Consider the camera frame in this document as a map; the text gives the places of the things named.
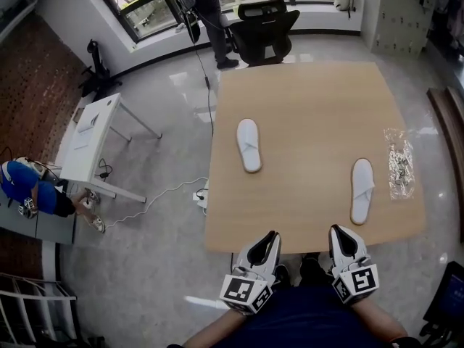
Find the black cable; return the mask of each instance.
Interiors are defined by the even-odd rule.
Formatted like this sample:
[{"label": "black cable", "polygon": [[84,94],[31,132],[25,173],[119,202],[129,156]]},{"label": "black cable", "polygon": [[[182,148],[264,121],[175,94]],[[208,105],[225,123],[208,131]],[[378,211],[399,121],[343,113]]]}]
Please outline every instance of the black cable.
[{"label": "black cable", "polygon": [[202,70],[204,73],[204,81],[206,82],[206,87],[208,88],[208,111],[210,112],[210,122],[211,122],[211,135],[215,136],[215,126],[212,123],[212,115],[211,115],[211,103],[210,103],[210,93],[211,93],[211,85],[210,85],[210,79],[208,78],[206,71],[204,70],[203,67],[203,62],[200,56],[198,55],[198,51],[196,50],[196,45],[194,43],[194,48],[195,48],[195,54],[198,57],[198,60],[200,61],[200,64],[202,65]]},{"label": "black cable", "polygon": [[5,148],[3,148],[3,151],[0,152],[0,156],[6,151],[6,150],[9,150],[9,161],[13,160],[13,152],[12,152],[12,149],[9,148],[8,146],[6,146]]},{"label": "black cable", "polygon": [[100,173],[100,174],[95,174],[95,176],[99,176],[101,179],[103,179],[104,182],[106,182],[107,178],[109,177],[109,174],[113,172],[113,166],[108,165],[105,159],[101,158],[99,161],[99,167],[100,168],[104,167],[105,172]]},{"label": "black cable", "polygon": [[61,182],[61,179],[59,178],[58,175],[56,175],[55,173],[53,173],[53,171],[51,171],[51,169],[48,167],[48,166],[45,166],[44,164],[42,164],[41,162],[39,161],[34,161],[33,159],[26,159],[27,161],[29,162],[32,162],[33,164],[37,164],[37,165],[40,165],[40,166],[43,166],[44,168],[46,168],[51,174],[53,174],[55,176],[55,178],[58,180],[57,183]]},{"label": "black cable", "polygon": [[197,192],[195,192],[196,197],[198,197],[200,200],[204,200],[204,196],[200,196],[200,195],[198,195],[198,193],[199,193],[200,191],[207,191],[207,190],[208,190],[208,188],[201,188],[201,189],[199,189]]},{"label": "black cable", "polygon": [[63,166],[57,166],[57,165],[53,165],[53,164],[47,164],[47,166],[55,167],[57,169],[62,169],[63,168]]},{"label": "black cable", "polygon": [[202,19],[202,22],[204,23],[204,25],[206,26],[206,23],[205,22],[208,22],[208,24],[210,24],[212,27],[214,27],[216,30],[219,30],[219,31],[223,31],[224,28],[219,28],[217,25],[213,25],[209,20],[207,20],[205,17],[203,17],[199,12],[198,12],[198,15],[200,16],[200,18]]}]

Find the black mesh chair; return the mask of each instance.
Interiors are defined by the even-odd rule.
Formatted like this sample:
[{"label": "black mesh chair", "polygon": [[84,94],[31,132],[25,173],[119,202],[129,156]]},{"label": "black mesh chair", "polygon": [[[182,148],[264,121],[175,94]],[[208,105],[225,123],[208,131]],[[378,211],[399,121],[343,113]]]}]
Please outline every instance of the black mesh chair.
[{"label": "black mesh chair", "polygon": [[82,74],[88,73],[90,78],[79,85],[82,88],[82,97],[88,96],[93,91],[96,92],[94,101],[104,98],[108,95],[108,91],[115,85],[122,85],[118,80],[111,77],[111,72],[103,65],[100,57],[99,43],[95,40],[90,40],[87,45],[87,52],[92,55],[94,61],[95,72],[92,71],[92,66],[87,67]]},{"label": "black mesh chair", "polygon": [[281,63],[291,50],[289,31],[299,11],[287,12],[284,0],[240,4],[241,22],[232,23],[233,46],[250,67]]}]

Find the person's arm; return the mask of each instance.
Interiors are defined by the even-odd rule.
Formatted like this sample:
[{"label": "person's arm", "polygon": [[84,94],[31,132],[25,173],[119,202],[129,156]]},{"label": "person's arm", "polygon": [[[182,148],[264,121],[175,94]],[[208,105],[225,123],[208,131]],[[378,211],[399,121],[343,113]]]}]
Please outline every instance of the person's arm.
[{"label": "person's arm", "polygon": [[209,348],[239,328],[247,317],[234,310],[228,310],[215,322],[193,335],[183,345],[184,348]]},{"label": "person's arm", "polygon": [[369,298],[361,299],[351,308],[369,331],[380,340],[390,343],[395,339],[407,337],[405,328]]},{"label": "person's arm", "polygon": [[30,190],[30,197],[32,198],[32,201],[34,201],[34,207],[37,209],[37,196],[38,196],[38,181],[34,188]]}]

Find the brick wall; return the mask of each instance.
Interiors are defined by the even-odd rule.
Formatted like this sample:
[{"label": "brick wall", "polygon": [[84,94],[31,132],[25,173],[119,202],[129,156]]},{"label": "brick wall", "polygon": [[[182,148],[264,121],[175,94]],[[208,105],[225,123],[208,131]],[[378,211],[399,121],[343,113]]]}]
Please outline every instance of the brick wall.
[{"label": "brick wall", "polygon": [[[14,157],[53,160],[84,68],[41,17],[23,20],[0,44],[0,152],[9,146]],[[41,242],[0,230],[0,272],[39,278]]]}]

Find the white wall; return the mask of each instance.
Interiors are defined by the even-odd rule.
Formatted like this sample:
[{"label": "white wall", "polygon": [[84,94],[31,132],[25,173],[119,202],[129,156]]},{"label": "white wall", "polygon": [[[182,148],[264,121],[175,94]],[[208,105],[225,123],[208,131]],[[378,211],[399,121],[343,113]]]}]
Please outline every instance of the white wall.
[{"label": "white wall", "polygon": [[374,35],[377,28],[380,0],[364,0],[364,15],[362,16],[361,36],[366,46],[372,49]]},{"label": "white wall", "polygon": [[[351,20],[346,12],[338,12],[332,5],[300,5],[289,10],[301,12],[295,29],[360,31],[363,0],[357,0],[356,7]],[[91,38],[97,40],[105,64],[113,74],[192,46],[186,31],[176,34],[174,29],[135,44],[102,0],[39,0],[37,11],[86,65],[92,65],[87,44]],[[228,18],[237,19],[233,13]],[[207,34],[202,27],[198,44],[206,42]]]}]

